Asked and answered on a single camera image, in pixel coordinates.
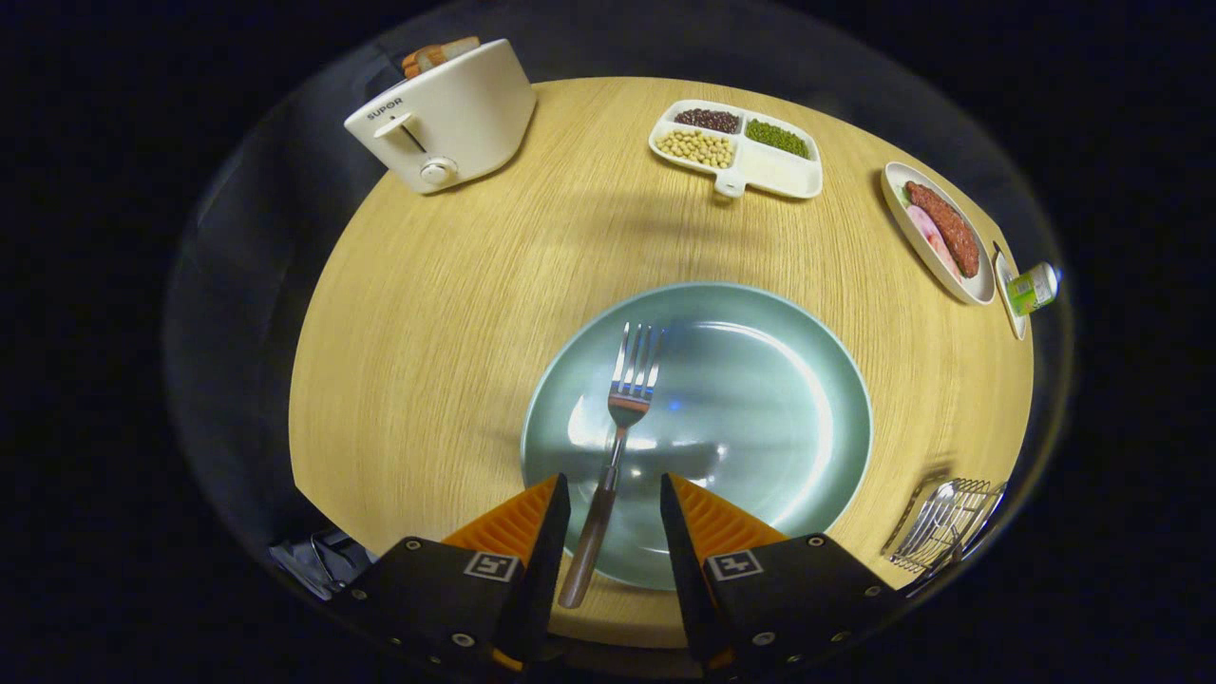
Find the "metal rack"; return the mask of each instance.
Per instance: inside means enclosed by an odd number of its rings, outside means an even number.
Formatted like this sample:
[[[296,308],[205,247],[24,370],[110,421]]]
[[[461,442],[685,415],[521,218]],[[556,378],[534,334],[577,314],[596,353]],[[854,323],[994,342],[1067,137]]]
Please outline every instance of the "metal rack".
[[[936,487],[930,484],[922,482],[913,492],[903,518],[883,548],[886,554],[902,536],[889,560],[908,572],[919,573],[921,582],[967,555],[1001,503],[1008,483],[993,488],[986,480],[956,478]]]

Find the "toaster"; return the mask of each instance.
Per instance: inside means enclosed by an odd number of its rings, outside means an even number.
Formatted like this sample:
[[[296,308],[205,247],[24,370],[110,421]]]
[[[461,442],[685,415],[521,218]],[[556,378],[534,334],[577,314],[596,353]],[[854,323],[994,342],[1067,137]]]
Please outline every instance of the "toaster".
[[[535,107],[519,58],[500,39],[389,88],[344,125],[415,192],[427,195],[507,163]]]

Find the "fork handle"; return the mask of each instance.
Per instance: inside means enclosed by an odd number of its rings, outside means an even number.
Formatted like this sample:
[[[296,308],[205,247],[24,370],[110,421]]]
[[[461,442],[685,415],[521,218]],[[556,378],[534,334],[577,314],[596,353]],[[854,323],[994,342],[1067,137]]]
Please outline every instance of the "fork handle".
[[[591,497],[591,508],[587,510],[586,522],[582,523],[574,562],[565,573],[562,594],[557,598],[558,605],[564,609],[576,609],[582,605],[582,596],[591,585],[591,574],[596,570],[596,559],[599,556],[599,546],[604,543],[608,520],[612,517],[612,506],[615,501],[617,469],[608,466],[599,477],[596,493]]]

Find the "small bottle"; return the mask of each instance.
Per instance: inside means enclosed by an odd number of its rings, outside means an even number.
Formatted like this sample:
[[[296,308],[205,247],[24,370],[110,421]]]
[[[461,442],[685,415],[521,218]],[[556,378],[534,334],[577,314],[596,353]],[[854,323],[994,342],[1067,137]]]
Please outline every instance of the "small bottle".
[[[1009,307],[1019,316],[1030,315],[1055,301],[1059,292],[1059,274],[1043,262],[1004,284],[1009,293]]]

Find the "wooden table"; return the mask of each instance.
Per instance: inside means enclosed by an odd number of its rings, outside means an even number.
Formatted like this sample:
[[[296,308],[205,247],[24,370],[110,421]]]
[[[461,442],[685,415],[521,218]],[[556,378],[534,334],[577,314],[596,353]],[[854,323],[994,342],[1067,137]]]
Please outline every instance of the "wooden table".
[[[913,574],[879,549],[923,475],[1008,478],[1030,410],[1031,336],[1000,298],[951,297],[888,212],[879,173],[912,164],[974,222],[1001,230],[948,180],[829,116],[765,95],[681,80],[541,83],[518,155],[500,172],[423,197],[385,174],[317,284],[291,391],[295,484],[383,554],[441,539],[518,493],[519,434],[547,364],[587,321],[662,285],[726,280],[769,290],[822,320],[869,388],[869,470],[827,532],[888,583]],[[646,144],[675,100],[726,102],[788,120],[818,142],[824,187],[792,201],[713,178]],[[563,576],[569,559],[563,560]],[[675,593],[597,576],[582,607],[554,606],[554,634],[685,645]]]

